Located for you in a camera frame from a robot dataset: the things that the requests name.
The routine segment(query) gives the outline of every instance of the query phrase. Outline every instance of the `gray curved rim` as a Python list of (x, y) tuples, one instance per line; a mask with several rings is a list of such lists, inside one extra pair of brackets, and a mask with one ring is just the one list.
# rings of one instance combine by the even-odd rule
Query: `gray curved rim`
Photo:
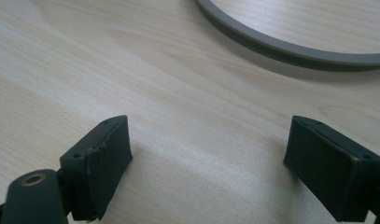
[(245, 47), (278, 61), (320, 70), (372, 70), (380, 68), (380, 53), (339, 53), (291, 44), (245, 26), (227, 15), (210, 0), (196, 0), (196, 2), (205, 16), (225, 35)]

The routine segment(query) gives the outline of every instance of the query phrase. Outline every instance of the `light wood tabletop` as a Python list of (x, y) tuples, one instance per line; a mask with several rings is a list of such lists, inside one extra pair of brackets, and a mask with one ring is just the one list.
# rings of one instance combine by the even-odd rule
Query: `light wood tabletop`
[[(213, 2), (291, 43), (380, 52), (380, 1)], [(291, 118), (380, 155), (380, 70), (266, 58), (194, 0), (0, 0), (0, 204), (117, 115), (134, 159), (100, 223), (335, 223), (283, 164)]]

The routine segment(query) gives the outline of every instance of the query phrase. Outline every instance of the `gray ring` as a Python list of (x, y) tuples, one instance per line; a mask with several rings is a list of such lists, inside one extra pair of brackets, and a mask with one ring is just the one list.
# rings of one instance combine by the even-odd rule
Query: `gray ring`
[(239, 44), (280, 62), (326, 71), (366, 71), (380, 68), (380, 53), (338, 53), (291, 44), (245, 26), (210, 0), (196, 2), (204, 15), (222, 33)]

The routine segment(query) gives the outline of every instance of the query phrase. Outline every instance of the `wooden table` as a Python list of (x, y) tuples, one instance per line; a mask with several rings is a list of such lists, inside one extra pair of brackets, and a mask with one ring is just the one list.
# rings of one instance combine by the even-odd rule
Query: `wooden table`
[[(335, 2), (271, 1), (263, 31), (379, 52), (380, 2)], [(312, 24), (337, 42), (305, 32)], [(0, 0), (0, 203), (15, 178), (59, 169), (91, 128), (122, 114), (134, 160), (100, 223), (335, 223), (282, 163), (291, 117), (380, 155), (380, 70), (274, 61), (231, 41), (192, 0)]]

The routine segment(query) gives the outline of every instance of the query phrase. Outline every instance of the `curved gray tube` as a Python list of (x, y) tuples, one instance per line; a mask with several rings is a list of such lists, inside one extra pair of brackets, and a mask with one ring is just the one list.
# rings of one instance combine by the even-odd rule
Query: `curved gray tube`
[(210, 0), (196, 2), (204, 15), (222, 33), (239, 44), (280, 62), (327, 71), (366, 71), (380, 68), (380, 53), (338, 53), (291, 44), (245, 26)]

